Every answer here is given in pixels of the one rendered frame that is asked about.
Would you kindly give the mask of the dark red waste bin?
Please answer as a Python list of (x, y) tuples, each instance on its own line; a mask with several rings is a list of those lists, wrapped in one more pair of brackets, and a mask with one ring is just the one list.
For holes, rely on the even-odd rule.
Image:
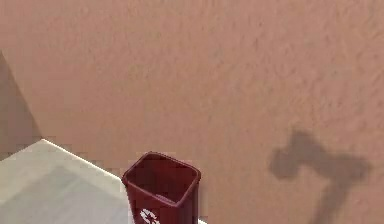
[(198, 224), (201, 172), (170, 156), (148, 152), (121, 177), (134, 224)]

